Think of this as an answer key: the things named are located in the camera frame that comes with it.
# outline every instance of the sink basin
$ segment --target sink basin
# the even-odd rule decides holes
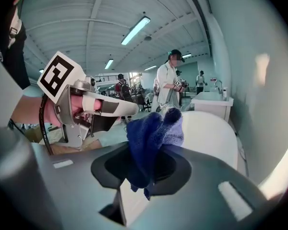
[[[212,113],[228,122],[234,99],[229,97],[223,100],[218,92],[201,92],[191,100],[191,103],[194,104],[195,111]]]

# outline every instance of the fluorescent light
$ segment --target fluorescent light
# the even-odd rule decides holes
[[[123,41],[121,42],[122,45],[127,45],[129,41],[138,34],[140,30],[143,29],[144,26],[146,26],[148,23],[150,23],[150,19],[146,16],[144,16],[133,28],[132,30],[125,36]]]
[[[182,58],[187,58],[187,57],[190,57],[190,56],[192,56],[192,54],[187,54],[187,55],[184,55],[184,56],[182,56]]]
[[[148,70],[155,68],[155,67],[157,67],[157,66],[152,66],[152,67],[146,68],[144,71],[148,71]]]
[[[106,65],[105,69],[108,69],[113,61],[114,61],[113,59],[110,59]]]

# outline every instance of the ceiling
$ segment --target ceiling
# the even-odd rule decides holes
[[[167,52],[209,57],[203,22],[192,0],[23,0],[20,18],[27,32],[24,59],[28,75],[60,51],[82,66],[87,75],[142,72],[161,65]],[[151,22],[126,46],[130,28],[143,17]],[[105,65],[114,59],[108,70]]]

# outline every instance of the black cap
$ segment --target black cap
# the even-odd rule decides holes
[[[182,58],[182,54],[181,54],[181,52],[180,52],[178,49],[173,49],[173,50],[169,53],[169,55],[177,55],[177,56],[178,56],[177,59],[178,59],[178,60],[181,60],[182,62],[184,62],[184,58]]]

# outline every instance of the white shirt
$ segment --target white shirt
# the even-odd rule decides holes
[[[167,101],[168,93],[169,91],[172,91],[171,89],[164,88],[167,84],[174,84],[178,78],[176,75],[176,70],[174,67],[171,67],[169,65],[169,62],[166,62],[162,66],[159,67],[157,71],[157,80],[160,86],[160,93],[158,96],[158,102],[160,104],[165,104]],[[177,98],[179,100],[179,93],[173,90],[173,95],[176,94]]]
[[[202,75],[202,76],[197,75],[196,81],[197,81],[197,87],[203,87],[203,86],[204,86],[205,78],[204,78],[203,75]]]

